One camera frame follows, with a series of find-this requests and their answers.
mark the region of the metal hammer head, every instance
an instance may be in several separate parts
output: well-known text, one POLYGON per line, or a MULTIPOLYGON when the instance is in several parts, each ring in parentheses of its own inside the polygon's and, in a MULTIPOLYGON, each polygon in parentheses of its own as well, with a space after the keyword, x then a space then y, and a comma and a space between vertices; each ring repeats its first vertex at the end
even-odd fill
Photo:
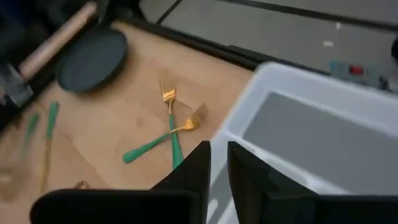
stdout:
POLYGON ((20 107, 32 95, 32 89, 18 71, 9 63, 0 63, 0 104, 6 105, 8 97, 20 107))

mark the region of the hammer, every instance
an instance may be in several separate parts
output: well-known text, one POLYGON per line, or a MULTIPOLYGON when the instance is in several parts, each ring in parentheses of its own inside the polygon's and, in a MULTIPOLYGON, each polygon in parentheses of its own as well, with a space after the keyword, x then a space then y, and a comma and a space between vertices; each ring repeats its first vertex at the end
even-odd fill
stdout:
POLYGON ((8 96, 12 103, 21 107, 33 95, 33 91, 27 81, 69 42, 96 12, 96 3, 86 3, 59 30, 34 50, 18 66, 18 69, 9 63, 0 65, 0 104, 5 106, 10 103, 6 100, 6 96, 8 96))

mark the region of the white speck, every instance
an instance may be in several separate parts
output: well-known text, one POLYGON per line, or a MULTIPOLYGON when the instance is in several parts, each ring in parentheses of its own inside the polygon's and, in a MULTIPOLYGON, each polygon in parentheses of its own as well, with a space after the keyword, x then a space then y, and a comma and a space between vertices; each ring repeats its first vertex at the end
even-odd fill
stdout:
POLYGON ((324 47, 333 47, 334 43, 330 40, 325 40, 325 41, 323 41, 323 46, 324 47))

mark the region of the plastic container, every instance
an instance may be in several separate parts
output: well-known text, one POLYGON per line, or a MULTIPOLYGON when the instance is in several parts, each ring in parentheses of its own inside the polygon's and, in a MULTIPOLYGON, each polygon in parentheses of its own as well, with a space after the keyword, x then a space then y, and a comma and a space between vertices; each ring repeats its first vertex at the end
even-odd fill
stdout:
POLYGON ((211 224, 238 223, 228 141, 318 194, 398 194, 398 99, 384 91, 259 66, 211 140, 211 224))

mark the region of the black circular object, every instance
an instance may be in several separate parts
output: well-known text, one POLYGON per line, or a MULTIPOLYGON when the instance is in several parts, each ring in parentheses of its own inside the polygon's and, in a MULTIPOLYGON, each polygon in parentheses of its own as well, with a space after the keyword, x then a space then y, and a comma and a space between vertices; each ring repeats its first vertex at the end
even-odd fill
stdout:
POLYGON ((123 33, 102 27, 72 46, 58 69, 58 84, 77 93, 96 88, 119 72, 126 54, 123 33))

